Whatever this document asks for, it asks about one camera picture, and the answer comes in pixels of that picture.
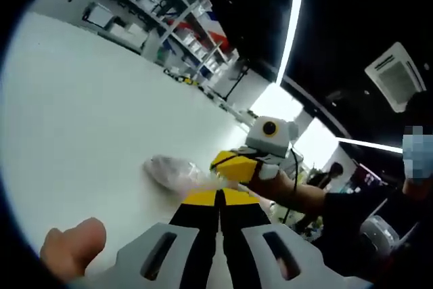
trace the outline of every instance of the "window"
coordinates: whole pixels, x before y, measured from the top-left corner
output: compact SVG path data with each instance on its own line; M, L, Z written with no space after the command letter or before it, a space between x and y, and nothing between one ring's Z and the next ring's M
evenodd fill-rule
M251 111L259 116L265 115L286 121L293 121L302 109L300 102L275 83L269 84L251 106Z
M336 151L338 140L318 118L314 118L294 147L304 156L308 168L322 169Z

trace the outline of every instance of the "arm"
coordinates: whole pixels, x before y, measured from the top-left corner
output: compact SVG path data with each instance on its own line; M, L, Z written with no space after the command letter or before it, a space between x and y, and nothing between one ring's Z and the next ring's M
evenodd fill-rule
M305 184L298 184L294 192L294 184L292 179L280 171L272 180L253 179L248 187L257 194L282 206L301 213L320 215L323 212L325 192L318 187Z

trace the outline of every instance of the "ceiling light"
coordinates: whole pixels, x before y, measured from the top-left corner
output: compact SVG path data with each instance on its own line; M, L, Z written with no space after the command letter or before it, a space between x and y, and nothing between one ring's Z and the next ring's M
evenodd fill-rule
M302 0L292 0L292 8L290 10L289 28L287 29L286 44L284 45L283 57L278 69L277 80L275 83L280 86L283 81L284 72L286 71L289 61L290 51L292 50L293 40L295 38L296 25L298 24L300 3Z
M401 149L401 148L380 145L378 143L371 143L371 142L365 142L365 141L359 141L359 140L353 140L353 139L346 139L346 138L339 138L339 137L337 137L337 140L339 142L351 143L352 145L359 145L359 146L365 146L365 147L376 148L376 149L381 149L381 150L387 150L389 152L396 152L398 154L402 154L403 153L403 149Z

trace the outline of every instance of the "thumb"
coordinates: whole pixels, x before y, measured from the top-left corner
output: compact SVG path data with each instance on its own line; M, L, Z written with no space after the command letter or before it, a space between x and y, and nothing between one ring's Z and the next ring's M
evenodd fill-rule
M41 260L64 282L84 276L89 263L104 249L106 229L90 218L65 232L53 228L45 237Z

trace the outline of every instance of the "white tabletop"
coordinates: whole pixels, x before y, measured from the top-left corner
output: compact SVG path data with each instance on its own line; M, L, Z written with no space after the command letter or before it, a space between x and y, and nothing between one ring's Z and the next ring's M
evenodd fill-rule
M197 89L90 32L28 14L3 70L1 172L13 212L39 251L51 227L91 216L107 245L88 271L179 205L141 172L154 154L207 169L245 132Z

